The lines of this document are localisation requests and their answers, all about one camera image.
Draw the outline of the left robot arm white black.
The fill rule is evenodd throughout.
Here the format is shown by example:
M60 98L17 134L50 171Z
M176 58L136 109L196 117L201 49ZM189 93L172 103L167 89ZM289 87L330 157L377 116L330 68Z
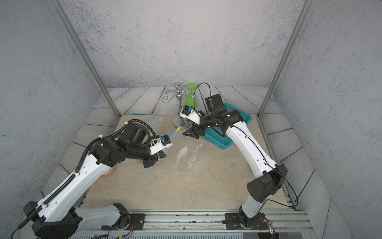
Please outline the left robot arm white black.
M168 135L159 136L140 119L127 121L108 136L99 136L85 148L75 170L38 202L27 203L22 229L33 221L32 230L39 239L68 239L74 233L94 227L125 230L131 226L130 214L121 203L104 208L81 209L74 205L102 175L126 159L140 159L149 168L166 157L172 146Z

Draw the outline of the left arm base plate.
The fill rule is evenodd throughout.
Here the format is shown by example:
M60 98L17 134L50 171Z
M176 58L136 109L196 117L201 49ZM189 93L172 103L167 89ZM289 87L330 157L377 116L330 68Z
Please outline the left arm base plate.
M102 226L103 231L142 231L146 215L143 213L133 213L122 215L112 226Z

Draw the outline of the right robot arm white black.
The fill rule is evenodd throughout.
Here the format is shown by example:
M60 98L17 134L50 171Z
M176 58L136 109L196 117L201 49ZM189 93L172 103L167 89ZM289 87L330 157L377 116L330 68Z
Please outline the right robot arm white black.
M247 183L249 196L238 211L241 226L251 229L266 201L282 187L287 168L266 154L251 134L242 114L235 108L228 109L220 94L206 98L206 102L210 104L208 115L191 106L183 106L180 117L192 122L192 127L183 134L198 139L205 136L208 129L219 128L222 135L236 144L255 176Z

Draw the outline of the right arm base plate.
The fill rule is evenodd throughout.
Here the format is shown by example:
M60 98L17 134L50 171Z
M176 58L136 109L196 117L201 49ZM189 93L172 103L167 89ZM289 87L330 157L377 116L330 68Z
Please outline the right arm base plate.
M253 218L247 218L244 213L226 213L221 221L227 230L266 230L269 228L268 220L263 213Z

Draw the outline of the clear zipper bag blue seal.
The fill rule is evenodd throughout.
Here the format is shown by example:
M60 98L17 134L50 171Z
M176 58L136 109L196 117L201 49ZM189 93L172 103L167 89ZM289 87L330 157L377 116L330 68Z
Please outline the clear zipper bag blue seal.
M147 172L156 172L164 169L175 169L179 172L194 171L196 162L202 157L203 150L207 141L204 139L194 139L183 135L185 129L179 127L175 129L170 126L167 129L169 120L164 116L154 116L146 121L157 133L163 131L167 133L172 142L170 148L165 148L166 157L157 161L153 166L147 169Z

